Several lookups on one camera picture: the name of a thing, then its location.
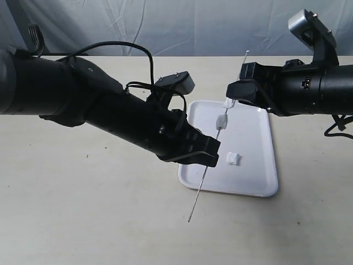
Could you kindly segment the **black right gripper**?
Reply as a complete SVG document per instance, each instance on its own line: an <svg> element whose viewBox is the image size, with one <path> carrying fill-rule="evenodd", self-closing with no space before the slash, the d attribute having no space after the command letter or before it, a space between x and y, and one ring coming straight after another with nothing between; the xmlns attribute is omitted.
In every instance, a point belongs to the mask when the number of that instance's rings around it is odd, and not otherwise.
<svg viewBox="0 0 353 265"><path fill-rule="evenodd" d="M227 87L226 97L239 103L270 109L279 116L320 114L322 69L298 59L284 66L267 66L257 62L242 64L240 80Z"/></svg>

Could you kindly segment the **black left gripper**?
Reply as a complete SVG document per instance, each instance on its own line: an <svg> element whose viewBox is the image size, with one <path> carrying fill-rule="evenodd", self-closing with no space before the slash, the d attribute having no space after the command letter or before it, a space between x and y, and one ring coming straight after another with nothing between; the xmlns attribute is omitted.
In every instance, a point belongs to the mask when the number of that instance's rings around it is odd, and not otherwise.
<svg viewBox="0 0 353 265"><path fill-rule="evenodd" d="M182 110L166 110L158 116L152 137L153 152L164 162L215 167L220 142L192 127Z"/></svg>

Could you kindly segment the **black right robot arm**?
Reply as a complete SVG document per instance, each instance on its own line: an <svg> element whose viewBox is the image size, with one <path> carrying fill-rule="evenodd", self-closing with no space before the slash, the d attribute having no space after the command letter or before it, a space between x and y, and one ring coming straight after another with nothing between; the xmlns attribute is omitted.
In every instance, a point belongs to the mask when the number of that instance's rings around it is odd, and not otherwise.
<svg viewBox="0 0 353 265"><path fill-rule="evenodd" d="M352 66L305 64L298 59L283 66L244 63L226 96L277 116L351 115Z"/></svg>

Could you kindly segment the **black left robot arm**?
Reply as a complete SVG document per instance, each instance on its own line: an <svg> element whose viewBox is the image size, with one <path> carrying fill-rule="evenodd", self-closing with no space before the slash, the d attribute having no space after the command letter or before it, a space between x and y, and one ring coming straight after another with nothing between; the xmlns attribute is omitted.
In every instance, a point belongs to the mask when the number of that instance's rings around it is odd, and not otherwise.
<svg viewBox="0 0 353 265"><path fill-rule="evenodd" d="M185 109L168 108L173 96L194 89L189 73L137 86L150 91L146 100L84 58L53 61L14 47L1 51L1 114L37 115L66 127L87 123L162 161L214 167L220 142L191 126Z"/></svg>

